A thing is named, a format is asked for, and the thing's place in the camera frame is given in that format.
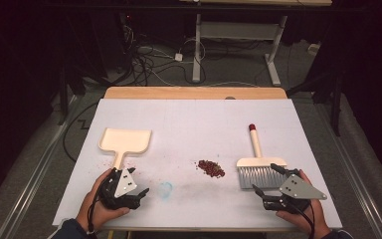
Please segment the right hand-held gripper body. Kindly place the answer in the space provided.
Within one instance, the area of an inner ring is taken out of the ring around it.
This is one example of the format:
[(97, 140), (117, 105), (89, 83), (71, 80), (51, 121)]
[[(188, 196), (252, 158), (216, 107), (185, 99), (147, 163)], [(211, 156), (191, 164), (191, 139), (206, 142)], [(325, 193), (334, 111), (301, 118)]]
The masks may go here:
[(266, 210), (300, 213), (310, 205), (312, 199), (327, 198), (323, 192), (305, 182), (296, 169), (286, 169), (285, 176), (285, 182), (279, 187), (281, 196), (263, 195)]

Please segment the pile of red beans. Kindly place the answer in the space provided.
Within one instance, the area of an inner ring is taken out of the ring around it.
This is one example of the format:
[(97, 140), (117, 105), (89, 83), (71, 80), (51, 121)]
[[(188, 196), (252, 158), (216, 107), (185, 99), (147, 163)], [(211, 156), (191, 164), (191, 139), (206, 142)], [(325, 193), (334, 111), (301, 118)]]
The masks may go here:
[(202, 169), (205, 174), (210, 177), (224, 177), (226, 175), (224, 169), (214, 161), (210, 160), (199, 160), (197, 163), (197, 167)]

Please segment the person's right hand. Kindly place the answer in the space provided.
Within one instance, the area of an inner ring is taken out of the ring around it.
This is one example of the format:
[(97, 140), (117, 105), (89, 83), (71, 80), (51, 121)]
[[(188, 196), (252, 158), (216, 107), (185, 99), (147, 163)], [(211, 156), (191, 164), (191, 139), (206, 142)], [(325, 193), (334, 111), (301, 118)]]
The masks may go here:
[(307, 234), (308, 239), (321, 239), (331, 231), (326, 224), (323, 208), (318, 199), (311, 199), (310, 206), (302, 215), (278, 211), (276, 216), (293, 224), (301, 232)]

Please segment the white metal frame desk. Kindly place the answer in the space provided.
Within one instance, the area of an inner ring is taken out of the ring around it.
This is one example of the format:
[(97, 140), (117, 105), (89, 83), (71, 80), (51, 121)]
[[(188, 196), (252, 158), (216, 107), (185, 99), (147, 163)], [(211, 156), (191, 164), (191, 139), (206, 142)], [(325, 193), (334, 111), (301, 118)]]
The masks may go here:
[[(197, 7), (249, 7), (256, 9), (260, 7), (280, 7), (288, 9), (293, 6), (298, 7), (329, 7), (331, 0), (181, 0), (193, 3)], [(238, 23), (236, 20), (229, 21), (203, 21), (200, 13), (196, 14), (195, 21), (195, 42), (193, 57), (192, 82), (200, 83), (203, 76), (202, 60), (206, 49), (202, 39), (235, 39), (235, 40), (269, 40), (273, 42), (272, 50), (264, 55), (265, 64), (270, 74), (272, 84), (275, 87), (281, 85), (281, 81), (275, 66), (275, 57), (279, 48), (280, 40), (287, 23), (287, 14), (281, 14), (277, 23)]]

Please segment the cream plastic dustpan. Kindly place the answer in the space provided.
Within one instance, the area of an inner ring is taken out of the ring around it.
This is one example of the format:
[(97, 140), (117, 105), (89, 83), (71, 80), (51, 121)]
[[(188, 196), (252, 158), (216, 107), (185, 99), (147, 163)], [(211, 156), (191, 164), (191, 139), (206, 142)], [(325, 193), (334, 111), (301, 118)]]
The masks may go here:
[(149, 146), (151, 130), (106, 128), (98, 143), (103, 151), (114, 153), (112, 166), (121, 169), (123, 159), (128, 154), (142, 154)]

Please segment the black metal stand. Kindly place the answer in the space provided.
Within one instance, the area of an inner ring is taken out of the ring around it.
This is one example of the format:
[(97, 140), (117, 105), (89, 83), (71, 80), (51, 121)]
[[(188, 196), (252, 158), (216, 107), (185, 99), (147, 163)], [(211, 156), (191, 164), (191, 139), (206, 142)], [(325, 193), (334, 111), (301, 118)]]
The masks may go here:
[(83, 96), (86, 88), (83, 83), (81, 71), (76, 66), (62, 66), (59, 73), (59, 98), (61, 116), (59, 125), (62, 125), (69, 114), (69, 94), (71, 89), (75, 96)]
[(311, 98), (315, 104), (331, 103), (330, 126), (334, 134), (340, 136), (339, 115), (342, 94), (342, 73), (336, 68), (331, 68), (286, 90), (286, 95), (291, 97), (299, 92), (311, 92)]

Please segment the white table cover sheet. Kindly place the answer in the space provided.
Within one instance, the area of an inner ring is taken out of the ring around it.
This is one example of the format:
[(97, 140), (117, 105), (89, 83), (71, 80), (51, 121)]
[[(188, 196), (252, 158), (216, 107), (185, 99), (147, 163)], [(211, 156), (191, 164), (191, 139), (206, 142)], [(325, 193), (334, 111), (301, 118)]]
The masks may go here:
[[(133, 179), (149, 188), (138, 209), (106, 223), (108, 229), (173, 231), (274, 231), (292, 225), (263, 207), (239, 185), (236, 163), (253, 154), (253, 123), (267, 157), (302, 169), (313, 185), (328, 190), (290, 100), (114, 100), (99, 102), (54, 221), (77, 215), (85, 194), (113, 162), (98, 147), (107, 128), (149, 129), (147, 151), (124, 161)], [(199, 160), (217, 162), (224, 177), (210, 177)]]

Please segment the cream hand brush grey bristles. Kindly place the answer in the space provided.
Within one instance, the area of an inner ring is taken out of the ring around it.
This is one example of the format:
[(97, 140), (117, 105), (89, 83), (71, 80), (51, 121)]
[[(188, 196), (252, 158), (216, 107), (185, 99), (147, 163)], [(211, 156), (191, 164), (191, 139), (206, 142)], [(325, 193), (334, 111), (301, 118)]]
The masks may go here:
[(252, 185), (256, 185), (261, 189), (279, 188), (285, 182), (286, 177), (274, 170), (272, 163), (280, 167), (287, 167), (286, 161), (279, 157), (263, 156), (259, 135), (253, 123), (249, 125), (249, 132), (254, 156), (237, 161), (240, 187), (251, 189)]

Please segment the wooden table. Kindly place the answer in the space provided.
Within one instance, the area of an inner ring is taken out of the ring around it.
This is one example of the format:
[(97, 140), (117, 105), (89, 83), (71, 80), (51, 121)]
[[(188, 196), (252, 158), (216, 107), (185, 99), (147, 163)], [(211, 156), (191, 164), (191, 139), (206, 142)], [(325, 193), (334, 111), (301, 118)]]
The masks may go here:
[[(104, 97), (106, 99), (128, 100), (224, 100), (225, 97), (235, 100), (286, 100), (282, 89), (267, 88), (190, 88), (190, 87), (111, 87)], [(278, 188), (262, 189), (265, 195), (281, 196)]]

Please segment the person's left hand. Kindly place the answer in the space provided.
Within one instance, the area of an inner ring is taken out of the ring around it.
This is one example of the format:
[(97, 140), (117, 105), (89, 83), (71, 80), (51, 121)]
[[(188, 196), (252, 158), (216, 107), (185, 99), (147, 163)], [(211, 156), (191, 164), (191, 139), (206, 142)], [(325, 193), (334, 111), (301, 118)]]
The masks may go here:
[(106, 222), (126, 215), (130, 209), (127, 207), (111, 210), (105, 208), (100, 201), (96, 200), (97, 190), (105, 178), (110, 174), (110, 169), (100, 175), (92, 187), (86, 194), (76, 220), (86, 231), (91, 231), (92, 225), (94, 230), (99, 230)]

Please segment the metal floor rail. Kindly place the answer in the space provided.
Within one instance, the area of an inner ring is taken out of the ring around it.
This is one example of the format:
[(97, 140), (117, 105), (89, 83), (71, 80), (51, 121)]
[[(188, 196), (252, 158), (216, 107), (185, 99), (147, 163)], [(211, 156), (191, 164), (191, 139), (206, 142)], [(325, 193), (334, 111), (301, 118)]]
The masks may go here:
[(68, 112), (59, 122), (56, 132), (53, 134), (45, 151), (41, 155), (38, 163), (36, 164), (29, 181), (24, 189), (21, 191), (9, 214), (0, 228), (0, 239), (13, 239), (16, 234), (21, 221), (23, 220), (26, 212), (33, 201), (37, 190), (39, 189), (43, 178), (48, 170), (52, 161), (52, 155), (58, 142), (66, 129), (68, 128), (69, 121), (74, 115), (74, 111), (79, 107), (82, 97), (72, 96), (68, 104)]
[(382, 239), (382, 165), (351, 111), (341, 114), (339, 135), (329, 122), (328, 107), (316, 105), (346, 180), (346, 187), (356, 198), (361, 214), (354, 215), (346, 228), (367, 230), (367, 238)]

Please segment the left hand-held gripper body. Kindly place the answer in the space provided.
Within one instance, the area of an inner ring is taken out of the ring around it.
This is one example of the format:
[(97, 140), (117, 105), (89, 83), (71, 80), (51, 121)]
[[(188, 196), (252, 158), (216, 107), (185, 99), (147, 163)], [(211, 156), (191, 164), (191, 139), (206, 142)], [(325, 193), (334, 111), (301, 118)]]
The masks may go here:
[(140, 199), (136, 195), (128, 195), (128, 192), (136, 187), (136, 183), (127, 170), (113, 168), (102, 182), (98, 197), (107, 209), (116, 210), (122, 207), (137, 209), (140, 206)]

